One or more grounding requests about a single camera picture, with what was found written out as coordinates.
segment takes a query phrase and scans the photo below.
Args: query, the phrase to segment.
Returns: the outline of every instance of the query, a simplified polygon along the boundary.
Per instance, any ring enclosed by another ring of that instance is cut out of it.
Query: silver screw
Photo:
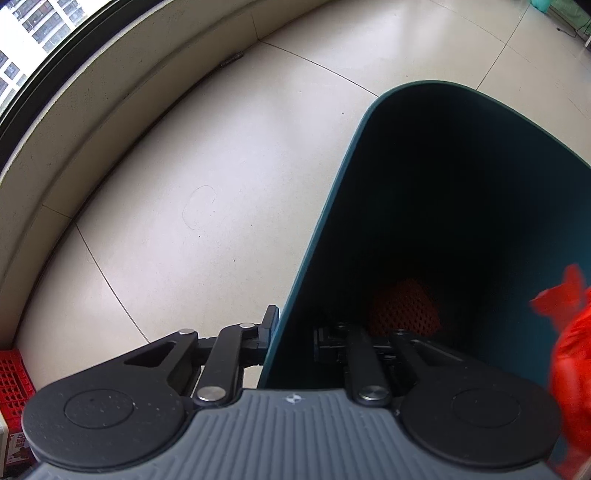
[[[388,390],[379,385],[367,385],[359,390],[359,396],[368,401],[383,400],[388,396]]]
[[[218,401],[226,396],[226,391],[222,387],[215,385],[211,387],[201,387],[197,390],[197,398],[203,401]]]

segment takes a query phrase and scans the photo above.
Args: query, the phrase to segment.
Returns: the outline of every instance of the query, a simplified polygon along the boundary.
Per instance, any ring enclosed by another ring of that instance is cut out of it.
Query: red basket
[[[22,409],[34,393],[18,350],[0,351],[0,412],[10,433],[22,430]]]

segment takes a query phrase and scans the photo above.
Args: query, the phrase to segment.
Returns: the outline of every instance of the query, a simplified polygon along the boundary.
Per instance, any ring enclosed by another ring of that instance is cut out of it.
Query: red net inside bin
[[[412,278],[376,295],[369,315],[368,330],[372,336],[388,336],[395,329],[404,329],[430,337],[440,328],[431,299]]]
[[[0,412],[10,433],[21,431],[21,416],[35,389],[18,350],[0,351]]]

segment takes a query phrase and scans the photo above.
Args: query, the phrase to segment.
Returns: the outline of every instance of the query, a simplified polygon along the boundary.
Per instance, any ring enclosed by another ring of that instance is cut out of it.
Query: white floor
[[[252,47],[141,141],[66,235],[18,336],[34,384],[281,308],[359,120],[396,85],[468,85],[591,162],[591,51],[556,26],[527,0],[336,0]]]

